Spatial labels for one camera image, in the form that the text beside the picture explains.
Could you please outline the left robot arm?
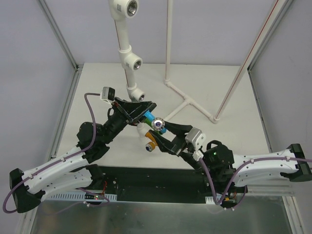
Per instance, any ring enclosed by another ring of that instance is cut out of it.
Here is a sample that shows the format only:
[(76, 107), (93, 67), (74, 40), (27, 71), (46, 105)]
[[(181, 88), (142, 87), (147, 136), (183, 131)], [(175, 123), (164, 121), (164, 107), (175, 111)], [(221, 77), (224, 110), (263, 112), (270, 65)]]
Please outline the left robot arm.
[(94, 162), (109, 151), (109, 143), (127, 125), (136, 126), (156, 106), (152, 101), (128, 102), (116, 97), (111, 102), (113, 114), (104, 124), (96, 123), (94, 113), (90, 111), (92, 121), (81, 124), (77, 145), (71, 150), (33, 169), (16, 168), (10, 172), (8, 196), (14, 200), (13, 212), (28, 212), (62, 191), (88, 186), (99, 189), (103, 174)]

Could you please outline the blue water faucet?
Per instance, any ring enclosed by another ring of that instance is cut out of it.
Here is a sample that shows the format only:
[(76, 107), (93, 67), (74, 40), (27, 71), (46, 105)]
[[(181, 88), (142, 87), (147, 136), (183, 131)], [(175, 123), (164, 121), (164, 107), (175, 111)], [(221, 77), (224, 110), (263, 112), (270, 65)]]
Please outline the blue water faucet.
[(162, 118), (155, 117), (150, 111), (146, 114), (146, 118), (148, 118), (152, 122), (151, 128), (160, 134), (166, 133), (165, 121)]

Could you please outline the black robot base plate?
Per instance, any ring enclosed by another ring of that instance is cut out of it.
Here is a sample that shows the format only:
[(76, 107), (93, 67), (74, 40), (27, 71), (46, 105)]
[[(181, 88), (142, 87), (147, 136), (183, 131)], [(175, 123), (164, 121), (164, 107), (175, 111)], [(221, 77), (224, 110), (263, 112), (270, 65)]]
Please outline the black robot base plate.
[(204, 204), (212, 196), (207, 177), (191, 169), (87, 166), (88, 190), (105, 190), (117, 201)]

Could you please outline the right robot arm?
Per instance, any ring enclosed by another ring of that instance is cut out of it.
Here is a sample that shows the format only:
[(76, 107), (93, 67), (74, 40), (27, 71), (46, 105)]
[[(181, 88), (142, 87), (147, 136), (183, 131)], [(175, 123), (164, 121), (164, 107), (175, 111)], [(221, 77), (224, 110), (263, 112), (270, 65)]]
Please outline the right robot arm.
[(238, 155), (218, 140), (210, 141), (203, 150), (205, 134), (191, 125), (180, 125), (156, 118), (149, 133), (163, 153), (181, 157), (193, 169), (209, 172), (214, 186), (224, 192), (258, 180), (287, 178), (307, 182), (312, 171), (300, 144), (266, 155)]

